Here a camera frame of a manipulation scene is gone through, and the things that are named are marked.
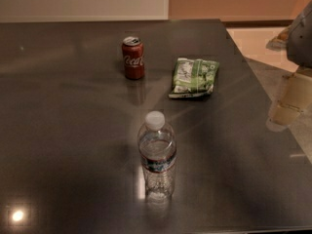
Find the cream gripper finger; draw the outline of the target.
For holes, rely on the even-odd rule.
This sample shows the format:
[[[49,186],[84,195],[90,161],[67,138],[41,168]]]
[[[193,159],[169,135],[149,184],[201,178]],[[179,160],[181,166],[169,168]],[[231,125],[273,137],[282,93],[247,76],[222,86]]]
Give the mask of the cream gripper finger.
[[[300,66],[283,75],[268,112],[266,126],[281,132],[291,125],[312,103],[312,69]]]

